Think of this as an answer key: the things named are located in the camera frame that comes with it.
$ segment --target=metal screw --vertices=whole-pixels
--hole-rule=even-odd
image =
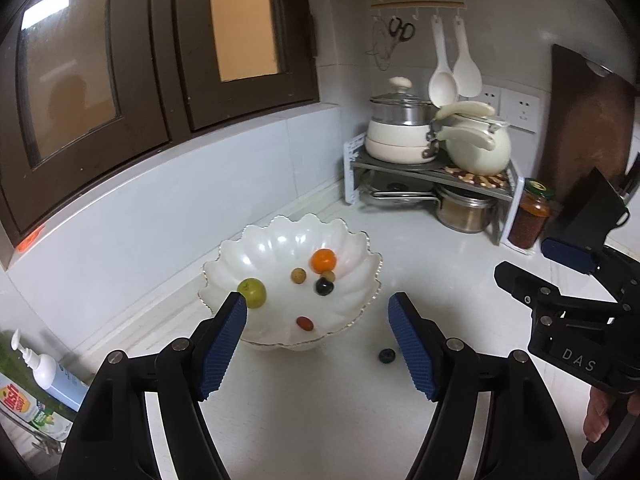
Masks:
[[[122,361],[123,357],[124,355],[122,354],[122,352],[120,350],[116,350],[115,352],[111,352],[109,355],[107,355],[107,361],[112,365],[116,365],[120,361]]]
[[[176,352],[181,352],[182,350],[186,350],[189,347],[189,340],[185,337],[179,337],[174,342],[171,343],[171,348],[173,348]]]
[[[524,350],[514,350],[513,358],[520,363],[526,363],[529,360],[529,354],[527,354]]]
[[[460,339],[451,338],[447,339],[447,348],[454,352],[460,352],[465,347],[465,344]]]

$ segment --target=green apple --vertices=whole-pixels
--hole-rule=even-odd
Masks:
[[[257,278],[242,280],[238,292],[244,296],[247,308],[260,308],[267,301],[267,289]]]

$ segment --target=window pane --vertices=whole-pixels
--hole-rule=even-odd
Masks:
[[[271,0],[211,0],[222,81],[277,74]]]
[[[30,0],[18,44],[24,140],[36,166],[116,118],[108,0]]]

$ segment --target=bottle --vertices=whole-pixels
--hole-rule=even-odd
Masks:
[[[0,410],[21,418],[54,440],[69,436],[76,413],[44,392],[24,362],[10,349],[9,338],[0,333]]]
[[[77,412],[89,387],[71,372],[59,365],[48,354],[36,354],[20,344],[20,329],[11,338],[11,348],[22,352],[24,362],[33,369],[33,378],[38,386],[60,402]]]
[[[551,216],[549,199],[552,196],[553,192],[541,182],[526,179],[518,212],[509,233],[509,241],[513,245],[525,250],[533,247],[546,220]]]

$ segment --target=white scalloped bowl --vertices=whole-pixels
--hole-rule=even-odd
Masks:
[[[318,275],[309,259],[321,248],[334,251],[335,288],[328,296],[314,290]],[[296,267],[306,270],[301,285],[291,281]],[[307,350],[353,325],[380,290],[380,254],[369,250],[366,233],[349,232],[343,220],[321,222],[307,214],[297,222],[276,216],[267,227],[249,225],[239,240],[220,245],[220,256],[204,264],[207,286],[199,293],[215,314],[228,294],[246,278],[258,278],[267,290],[260,308],[249,309],[242,341],[258,349]],[[305,332],[296,319],[305,316],[315,328]]]

